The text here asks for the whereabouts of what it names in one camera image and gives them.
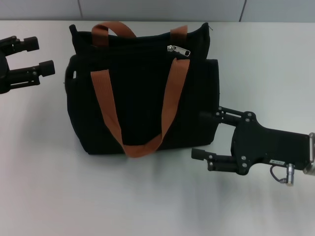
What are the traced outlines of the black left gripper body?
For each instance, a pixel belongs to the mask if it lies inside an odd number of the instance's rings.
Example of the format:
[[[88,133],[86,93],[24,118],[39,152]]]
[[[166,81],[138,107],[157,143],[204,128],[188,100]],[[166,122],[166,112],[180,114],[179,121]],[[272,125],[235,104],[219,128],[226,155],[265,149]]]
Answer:
[[[10,83],[7,78],[9,66],[5,55],[0,56],[0,94],[10,91]]]

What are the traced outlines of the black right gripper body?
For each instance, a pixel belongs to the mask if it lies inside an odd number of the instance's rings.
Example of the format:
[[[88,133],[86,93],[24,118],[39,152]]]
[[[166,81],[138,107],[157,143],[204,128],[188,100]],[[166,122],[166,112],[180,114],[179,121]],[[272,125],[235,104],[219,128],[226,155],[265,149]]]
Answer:
[[[266,128],[253,112],[245,112],[235,126],[231,154],[236,160],[236,173],[242,176],[260,163],[279,167],[292,164],[296,170],[303,170],[311,163],[311,138]]]

